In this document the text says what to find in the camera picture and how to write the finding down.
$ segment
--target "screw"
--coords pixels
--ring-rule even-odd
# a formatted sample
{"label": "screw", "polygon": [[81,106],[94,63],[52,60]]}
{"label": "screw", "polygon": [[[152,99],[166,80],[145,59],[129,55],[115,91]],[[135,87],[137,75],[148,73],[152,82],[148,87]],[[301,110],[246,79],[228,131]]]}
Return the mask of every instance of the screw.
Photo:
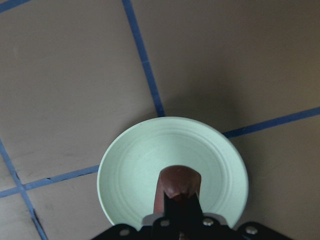
{"label": "screw", "polygon": [[254,226],[247,226],[245,228],[245,231],[247,234],[256,235],[258,233],[258,229],[256,229]]}
{"label": "screw", "polygon": [[205,219],[202,220],[202,223],[205,226],[212,226],[215,222],[211,218],[206,217]]}
{"label": "screw", "polygon": [[170,225],[170,221],[169,220],[162,220],[160,222],[161,227],[168,227]]}
{"label": "screw", "polygon": [[124,236],[128,236],[130,233],[130,230],[128,228],[125,228],[125,229],[122,229],[120,232],[119,232],[119,235],[121,237],[124,237]]}

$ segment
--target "bolt head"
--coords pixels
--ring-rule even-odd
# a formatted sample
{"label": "bolt head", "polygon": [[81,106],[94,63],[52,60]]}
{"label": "bolt head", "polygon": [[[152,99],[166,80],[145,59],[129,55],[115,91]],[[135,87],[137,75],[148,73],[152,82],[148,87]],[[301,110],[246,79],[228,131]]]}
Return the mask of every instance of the bolt head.
{"label": "bolt head", "polygon": [[256,229],[254,226],[247,226],[245,228],[245,232],[247,234],[256,235],[258,233],[258,229]]}
{"label": "bolt head", "polygon": [[205,226],[212,226],[214,224],[214,221],[211,218],[206,217],[205,219],[202,220],[202,223]]}
{"label": "bolt head", "polygon": [[160,226],[161,227],[168,227],[170,225],[170,221],[169,220],[162,220],[160,222]]}

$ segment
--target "ceramic plate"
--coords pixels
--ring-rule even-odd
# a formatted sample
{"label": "ceramic plate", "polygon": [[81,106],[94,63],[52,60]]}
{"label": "ceramic plate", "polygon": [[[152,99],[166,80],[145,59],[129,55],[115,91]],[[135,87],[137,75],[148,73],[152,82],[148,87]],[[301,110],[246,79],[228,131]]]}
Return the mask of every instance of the ceramic plate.
{"label": "ceramic plate", "polygon": [[236,224],[248,196],[241,156],[217,130],[183,117],[138,123],[106,150],[98,170],[97,191],[110,222],[139,230],[143,217],[153,213],[159,173],[171,165],[199,172],[202,211],[222,215],[230,227]]}

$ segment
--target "tile floor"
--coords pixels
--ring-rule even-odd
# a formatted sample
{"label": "tile floor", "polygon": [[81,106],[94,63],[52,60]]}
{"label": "tile floor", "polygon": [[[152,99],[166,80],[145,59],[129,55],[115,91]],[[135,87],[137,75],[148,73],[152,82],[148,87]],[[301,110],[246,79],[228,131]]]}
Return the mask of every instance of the tile floor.
{"label": "tile floor", "polygon": [[90,167],[123,130],[157,117],[148,64],[167,116],[221,132],[263,122],[230,139],[250,179],[238,225],[319,237],[319,2],[133,0],[142,62],[124,5],[0,1],[0,139],[31,202],[0,157],[3,239],[88,240],[110,226]]}

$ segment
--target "plate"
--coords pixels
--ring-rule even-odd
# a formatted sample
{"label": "plate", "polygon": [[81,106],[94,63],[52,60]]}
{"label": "plate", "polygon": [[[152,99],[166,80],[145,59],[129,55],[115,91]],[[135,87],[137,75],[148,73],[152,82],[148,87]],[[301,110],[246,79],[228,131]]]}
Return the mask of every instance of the plate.
{"label": "plate", "polygon": [[138,123],[106,150],[97,175],[101,207],[112,224],[137,230],[153,213],[162,169],[184,165],[201,174],[199,202],[204,213],[223,216],[229,227],[240,218],[248,197],[248,175],[240,154],[214,128],[184,117]]}

